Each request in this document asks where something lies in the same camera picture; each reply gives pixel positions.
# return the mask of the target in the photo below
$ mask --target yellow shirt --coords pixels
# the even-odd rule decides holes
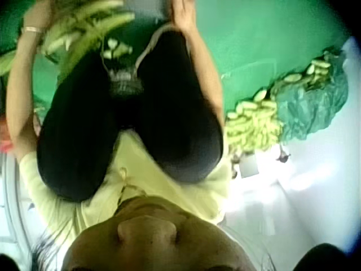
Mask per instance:
[[[82,203],[58,197],[43,183],[36,152],[21,160],[20,173],[50,233],[63,229],[60,242],[70,245],[81,231],[111,218],[119,203],[140,196],[140,190],[149,196],[162,197],[205,221],[219,223],[224,217],[223,206],[231,180],[226,154],[227,146],[224,146],[222,159],[206,180],[195,185],[177,183],[163,173],[135,132],[121,132],[104,182],[92,198]]]

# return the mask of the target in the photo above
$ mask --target forearm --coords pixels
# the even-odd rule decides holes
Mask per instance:
[[[187,35],[191,58],[204,97],[210,102],[214,113],[223,126],[223,91],[221,78],[214,65],[210,52],[200,33],[195,30]]]
[[[6,94],[6,119],[16,150],[36,140],[33,129],[32,69],[39,42],[37,33],[25,32],[19,39]]]

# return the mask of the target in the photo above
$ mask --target bracelet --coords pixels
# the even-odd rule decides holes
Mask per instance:
[[[25,33],[25,32],[35,32],[35,33],[39,33],[39,34],[44,34],[45,31],[39,27],[24,27],[23,33]]]

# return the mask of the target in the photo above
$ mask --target green plastic bag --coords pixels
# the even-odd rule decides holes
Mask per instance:
[[[347,77],[342,65],[344,53],[327,54],[331,63],[330,80],[318,89],[307,89],[304,84],[290,84],[280,88],[276,101],[278,118],[284,123],[281,142],[293,138],[305,140],[307,135],[327,128],[348,96]]]

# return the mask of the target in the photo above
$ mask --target hand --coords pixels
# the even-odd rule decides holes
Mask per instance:
[[[197,32],[195,0],[172,0],[173,23],[185,36]]]
[[[52,23],[53,15],[53,0],[36,0],[24,15],[24,27],[47,30]]]

